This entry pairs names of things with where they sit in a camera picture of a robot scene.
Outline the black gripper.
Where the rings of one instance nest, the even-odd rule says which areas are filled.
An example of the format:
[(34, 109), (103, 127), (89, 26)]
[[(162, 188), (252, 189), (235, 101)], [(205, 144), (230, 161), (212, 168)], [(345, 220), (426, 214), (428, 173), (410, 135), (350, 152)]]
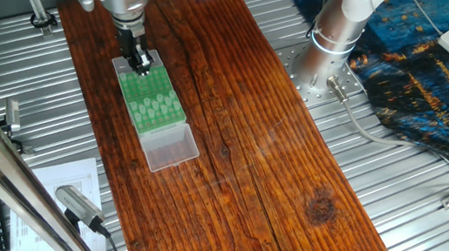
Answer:
[(142, 23), (128, 23), (115, 20), (117, 40), (130, 68), (140, 76), (147, 76), (153, 64), (149, 50), (142, 46), (140, 39), (145, 35)]

